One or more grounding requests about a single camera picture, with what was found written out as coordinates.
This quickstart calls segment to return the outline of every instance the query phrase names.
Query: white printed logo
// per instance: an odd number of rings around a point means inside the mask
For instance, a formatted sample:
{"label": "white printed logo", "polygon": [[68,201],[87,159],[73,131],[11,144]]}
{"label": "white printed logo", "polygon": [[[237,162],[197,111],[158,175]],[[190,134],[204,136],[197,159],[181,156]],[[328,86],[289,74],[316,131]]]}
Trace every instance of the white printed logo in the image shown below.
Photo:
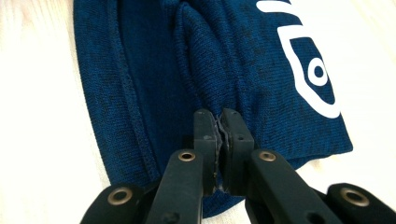
{"label": "white printed logo", "polygon": [[[279,1],[259,1],[256,4],[257,8],[265,13],[283,12],[296,16],[291,4]],[[335,119],[340,115],[340,109],[336,102],[330,105],[324,102],[314,90],[312,90],[305,82],[304,69],[301,65],[300,59],[296,55],[291,46],[290,41],[296,38],[309,37],[307,31],[302,25],[288,25],[277,28],[282,48],[285,51],[286,58],[289,60],[291,70],[294,74],[295,87],[297,92],[314,108],[320,115]],[[315,68],[320,67],[323,71],[323,76],[317,77],[315,75]],[[314,58],[308,65],[308,79],[316,86],[324,86],[329,77],[327,75],[323,61],[320,58]]]}

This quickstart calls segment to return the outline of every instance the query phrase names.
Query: blue knit fabric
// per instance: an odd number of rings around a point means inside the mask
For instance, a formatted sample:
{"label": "blue knit fabric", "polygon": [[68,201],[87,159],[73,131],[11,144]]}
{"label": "blue knit fabric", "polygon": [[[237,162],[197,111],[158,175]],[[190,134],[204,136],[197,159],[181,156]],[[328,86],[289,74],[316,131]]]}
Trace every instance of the blue knit fabric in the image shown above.
{"label": "blue knit fabric", "polygon": [[[199,108],[239,111],[259,146],[294,168],[352,149],[321,56],[288,1],[74,6],[81,80],[112,184],[161,177]],[[204,198],[204,217],[240,201],[218,190]]]}

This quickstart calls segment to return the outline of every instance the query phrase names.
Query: metal screw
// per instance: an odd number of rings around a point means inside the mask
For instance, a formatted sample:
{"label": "metal screw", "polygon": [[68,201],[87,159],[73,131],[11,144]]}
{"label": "metal screw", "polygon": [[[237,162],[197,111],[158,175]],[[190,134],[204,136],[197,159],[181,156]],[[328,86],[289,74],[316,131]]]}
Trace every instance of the metal screw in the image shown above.
{"label": "metal screw", "polygon": [[108,203],[112,205],[121,205],[132,199],[133,193],[131,189],[121,187],[114,189],[107,197]]}
{"label": "metal screw", "polygon": [[262,153],[260,153],[260,159],[264,161],[274,161],[276,160],[276,155],[269,151],[263,151]]}
{"label": "metal screw", "polygon": [[347,202],[355,204],[359,207],[365,207],[370,204],[370,201],[366,196],[354,189],[342,188],[341,196],[343,196]]}
{"label": "metal screw", "polygon": [[180,221],[180,214],[168,212],[163,214],[162,220],[164,224],[176,224]]}

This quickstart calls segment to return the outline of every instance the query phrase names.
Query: white table surface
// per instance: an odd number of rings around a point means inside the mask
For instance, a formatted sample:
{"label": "white table surface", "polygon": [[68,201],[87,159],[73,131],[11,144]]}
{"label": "white table surface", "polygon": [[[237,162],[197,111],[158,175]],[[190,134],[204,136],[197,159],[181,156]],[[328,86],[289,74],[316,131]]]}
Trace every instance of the white table surface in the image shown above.
{"label": "white table surface", "polygon": [[[293,0],[354,145],[298,170],[396,210],[396,1]],[[71,0],[0,1],[0,223],[79,223],[109,185],[79,79]],[[204,223],[247,223],[244,205]]]}

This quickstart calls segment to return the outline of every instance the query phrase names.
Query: light wooden surface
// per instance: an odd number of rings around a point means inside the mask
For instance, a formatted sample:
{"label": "light wooden surface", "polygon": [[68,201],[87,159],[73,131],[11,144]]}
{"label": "light wooden surface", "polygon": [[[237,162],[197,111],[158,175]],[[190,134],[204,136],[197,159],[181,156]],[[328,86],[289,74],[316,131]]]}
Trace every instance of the light wooden surface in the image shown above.
{"label": "light wooden surface", "polygon": [[[293,0],[326,63],[354,152],[298,172],[396,210],[396,1]],[[108,185],[79,80],[72,1],[0,1],[0,223],[79,223]],[[244,205],[205,223],[245,223]]]}

